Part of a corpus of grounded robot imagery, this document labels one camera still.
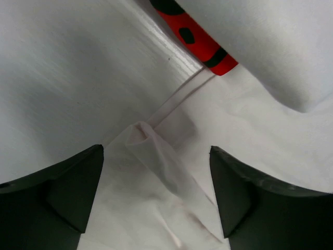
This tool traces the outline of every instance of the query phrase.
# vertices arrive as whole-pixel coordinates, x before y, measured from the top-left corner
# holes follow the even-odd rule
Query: red object
[[[235,61],[174,0],[150,0],[177,38],[213,73],[221,76]]]

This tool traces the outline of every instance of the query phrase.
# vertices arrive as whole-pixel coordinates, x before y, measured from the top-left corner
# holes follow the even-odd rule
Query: white fabric
[[[157,112],[149,123],[211,199],[211,145],[281,180],[333,193],[333,98],[298,113],[239,65],[222,77],[203,71],[165,106],[173,111]]]
[[[227,250],[217,207],[146,123],[105,148],[87,231],[78,250]]]
[[[0,1],[0,183],[112,141],[201,69],[141,2]]]
[[[333,91],[333,1],[177,0],[281,103],[309,111]]]

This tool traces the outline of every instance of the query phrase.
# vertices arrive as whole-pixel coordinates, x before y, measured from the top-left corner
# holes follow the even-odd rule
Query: white sheet
[[[176,0],[281,103],[309,111],[333,92],[331,0]]]
[[[146,123],[105,148],[78,250],[227,250],[217,207],[173,149]]]
[[[109,142],[202,67],[141,2],[0,1],[0,183]]]
[[[157,112],[149,123],[211,199],[211,145],[281,180],[333,193],[333,98],[298,113],[239,65],[222,77],[201,72],[165,106],[173,111],[166,117]]]

